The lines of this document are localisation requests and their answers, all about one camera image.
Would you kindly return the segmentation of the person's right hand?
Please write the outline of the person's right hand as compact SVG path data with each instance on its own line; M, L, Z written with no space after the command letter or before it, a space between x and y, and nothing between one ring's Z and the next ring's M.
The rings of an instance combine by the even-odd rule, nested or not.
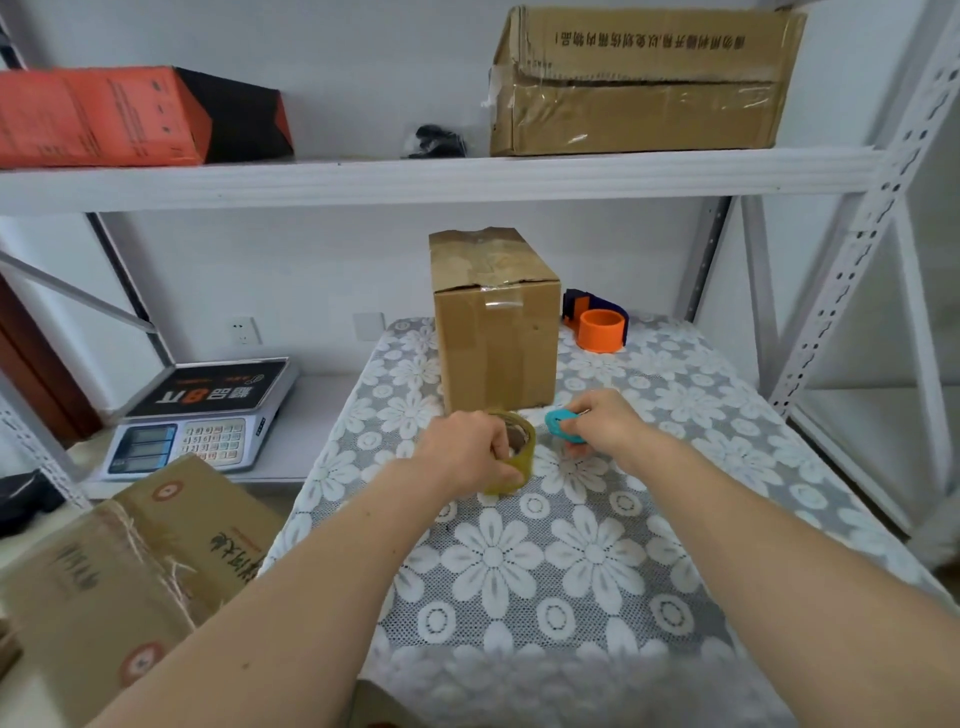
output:
M595 445L601 455L620 465L638 453L653 432L618 390L586 391L571 402L599 402L599 407L592 412L597 418Z

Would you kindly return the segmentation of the person's left hand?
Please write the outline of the person's left hand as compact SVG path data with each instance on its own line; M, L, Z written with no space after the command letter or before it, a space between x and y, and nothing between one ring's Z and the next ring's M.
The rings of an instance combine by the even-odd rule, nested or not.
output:
M479 493L506 467L492 452L496 419L483 411L457 411L433 418L414 446L411 464L451 499Z

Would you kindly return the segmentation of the yellowish packing tape roll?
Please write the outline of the yellowish packing tape roll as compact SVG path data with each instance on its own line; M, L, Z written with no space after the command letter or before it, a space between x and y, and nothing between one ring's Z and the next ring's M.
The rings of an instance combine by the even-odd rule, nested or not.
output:
M504 497L521 490L531 479L537 435L534 425L521 414L500 409L487 409L486 413L501 419L506 427L510 457L505 462L517 470L522 480L518 483L501 482L484 491L485 496Z

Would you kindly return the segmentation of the small blue round cutter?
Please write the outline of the small blue round cutter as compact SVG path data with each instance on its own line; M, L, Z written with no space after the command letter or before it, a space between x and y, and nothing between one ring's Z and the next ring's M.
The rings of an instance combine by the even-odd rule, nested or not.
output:
M544 424L547 431L556 438L573 445L585 444L587 441L583 437L566 431L563 425L564 422L575 421L579 416L579 413L567 408L551 409L544 414Z

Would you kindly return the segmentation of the person's left forearm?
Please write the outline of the person's left forearm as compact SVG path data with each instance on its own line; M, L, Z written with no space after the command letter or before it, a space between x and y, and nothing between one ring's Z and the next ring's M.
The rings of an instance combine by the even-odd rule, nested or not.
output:
M88 728L324 728L354 690L401 565L502 462L395 460Z

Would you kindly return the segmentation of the person's right forearm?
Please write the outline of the person's right forearm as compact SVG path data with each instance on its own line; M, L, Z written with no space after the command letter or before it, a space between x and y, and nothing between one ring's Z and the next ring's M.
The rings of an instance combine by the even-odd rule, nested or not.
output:
M610 449L649 489L807 728L960 728L960 615L640 423Z

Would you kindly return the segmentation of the orange tape dispenser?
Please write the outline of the orange tape dispenser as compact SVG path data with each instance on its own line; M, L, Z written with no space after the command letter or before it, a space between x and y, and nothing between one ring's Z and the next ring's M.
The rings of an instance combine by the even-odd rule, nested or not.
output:
M561 319L576 345L589 353L612 355L627 344L628 311L590 292L567 288L561 298Z

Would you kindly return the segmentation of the small brown cardboard box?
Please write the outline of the small brown cardboard box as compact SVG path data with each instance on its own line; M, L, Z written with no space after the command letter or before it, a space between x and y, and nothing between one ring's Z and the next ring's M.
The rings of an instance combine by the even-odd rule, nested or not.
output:
M446 414L553 403L558 275L512 227L434 232L428 246Z

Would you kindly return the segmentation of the floral lace tablecloth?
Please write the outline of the floral lace tablecloth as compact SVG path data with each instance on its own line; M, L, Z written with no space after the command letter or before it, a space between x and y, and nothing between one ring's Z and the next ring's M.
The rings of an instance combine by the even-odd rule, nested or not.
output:
M574 457L546 414L617 390L787 515L960 607L693 324L630 320L615 354L558 335L555 393L519 491L445 504L381 603L358 697L449 726L797 725L715 602L645 484L606 455Z

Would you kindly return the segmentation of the electronic weighing scale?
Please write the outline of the electronic weighing scale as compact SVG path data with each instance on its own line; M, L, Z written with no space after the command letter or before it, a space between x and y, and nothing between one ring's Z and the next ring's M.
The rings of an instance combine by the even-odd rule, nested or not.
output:
M290 357L174 365L119 419L99 479L134 482L186 455L252 469L299 376Z

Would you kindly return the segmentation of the black plastic bag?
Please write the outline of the black plastic bag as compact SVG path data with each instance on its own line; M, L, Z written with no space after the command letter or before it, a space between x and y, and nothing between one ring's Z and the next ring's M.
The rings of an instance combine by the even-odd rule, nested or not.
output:
M404 141L402 158L408 160L464 159L469 145L462 133L436 124L423 124Z

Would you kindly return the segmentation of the large brown cardboard box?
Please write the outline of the large brown cardboard box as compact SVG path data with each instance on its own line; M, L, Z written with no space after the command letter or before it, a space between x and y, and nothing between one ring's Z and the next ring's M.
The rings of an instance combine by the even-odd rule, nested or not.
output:
M492 157L775 145L807 16L515 6L488 75Z

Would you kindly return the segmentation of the brown printed cardboard carton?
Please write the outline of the brown printed cardboard carton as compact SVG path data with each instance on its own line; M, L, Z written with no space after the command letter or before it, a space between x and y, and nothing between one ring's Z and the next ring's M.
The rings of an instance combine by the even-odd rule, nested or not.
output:
M0 570L0 606L66 725L83 728L236 597L283 524L188 454Z

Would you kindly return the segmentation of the black object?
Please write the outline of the black object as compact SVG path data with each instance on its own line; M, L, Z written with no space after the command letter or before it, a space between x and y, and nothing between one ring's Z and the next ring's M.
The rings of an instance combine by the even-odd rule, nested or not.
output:
M52 513L65 502L40 469L0 477L0 540L23 533L35 517Z

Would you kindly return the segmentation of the orange and black box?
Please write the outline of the orange and black box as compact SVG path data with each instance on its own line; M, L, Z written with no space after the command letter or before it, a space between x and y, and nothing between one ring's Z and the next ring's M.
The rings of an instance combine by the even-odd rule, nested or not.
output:
M0 170L290 159L282 93L175 66L0 72Z

